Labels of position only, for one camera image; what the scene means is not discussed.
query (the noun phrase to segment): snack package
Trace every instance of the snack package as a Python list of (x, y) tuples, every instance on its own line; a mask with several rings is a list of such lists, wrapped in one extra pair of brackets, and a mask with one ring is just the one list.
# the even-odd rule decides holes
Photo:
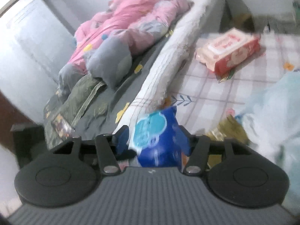
[(62, 115), (58, 114), (51, 124), (62, 140), (73, 137), (74, 129)]
[(187, 137), (176, 120), (176, 107), (151, 113), (140, 119), (134, 129), (133, 143), (142, 167), (178, 167), (182, 152), (189, 155)]
[(222, 76), (254, 52), (259, 51), (259, 40), (259, 37), (233, 28), (198, 48), (196, 60), (206, 64), (207, 68), (216, 75)]

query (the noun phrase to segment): pink blanket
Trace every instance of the pink blanket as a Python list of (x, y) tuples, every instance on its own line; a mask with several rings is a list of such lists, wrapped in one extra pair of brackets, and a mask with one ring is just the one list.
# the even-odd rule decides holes
[[(115, 30), (125, 30), (137, 28), (138, 25), (134, 23), (139, 21), (142, 17), (147, 20), (157, 17), (160, 20), (165, 20), (166, 25), (169, 26), (173, 17), (178, 14), (178, 9), (186, 11), (188, 5), (186, 0), (175, 1), (178, 3), (179, 8), (176, 12), (172, 12), (170, 6), (163, 6), (166, 10), (170, 11), (167, 14), (164, 9), (157, 9), (154, 13), (148, 14), (153, 11), (154, 5), (160, 0), (114, 0), (114, 11), (96, 14), (92, 20), (83, 23), (75, 33), (77, 39), (77, 48), (71, 56), (68, 63), (76, 65), (80, 70), (86, 72), (86, 63), (83, 58), (84, 54), (90, 50), (97, 49), (101, 43)], [(145, 46), (150, 46), (151, 41), (146, 45), (137, 47), (136, 43), (131, 38), (131, 47), (133, 54), (139, 53)]]
[(162, 0), (151, 13), (119, 32), (118, 36), (128, 44), (132, 56), (139, 55), (165, 35), (176, 16), (188, 9), (187, 0)]

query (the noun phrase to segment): blue leaf pattern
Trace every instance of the blue leaf pattern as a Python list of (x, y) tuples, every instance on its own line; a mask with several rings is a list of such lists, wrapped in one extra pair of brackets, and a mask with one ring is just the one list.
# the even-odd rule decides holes
[(195, 102), (195, 101), (192, 101), (192, 99), (187, 95), (187, 100), (184, 98), (184, 96), (182, 95), (179, 95), (180, 99), (178, 100), (175, 96), (171, 96), (172, 98), (172, 104), (171, 106), (180, 106), (181, 104), (183, 104), (184, 107), (186, 107), (187, 105), (189, 105), (191, 102)]

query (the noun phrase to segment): red and white package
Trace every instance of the red and white package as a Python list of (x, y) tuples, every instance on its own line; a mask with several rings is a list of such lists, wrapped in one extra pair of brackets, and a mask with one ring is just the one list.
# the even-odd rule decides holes
[(245, 34), (236, 28), (198, 48), (196, 60), (206, 64), (216, 75), (236, 67), (254, 52), (260, 50), (259, 37)]

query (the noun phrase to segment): metal screw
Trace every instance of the metal screw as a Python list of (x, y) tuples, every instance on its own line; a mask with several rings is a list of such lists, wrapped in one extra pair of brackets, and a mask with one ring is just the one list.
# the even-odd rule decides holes
[(103, 170), (106, 173), (116, 173), (117, 171), (119, 171), (119, 168), (117, 168), (116, 166), (106, 166)]
[(112, 137), (112, 134), (102, 134), (104, 137)]
[(198, 166), (189, 166), (187, 167), (186, 171), (188, 173), (199, 173), (201, 171), (201, 168)]

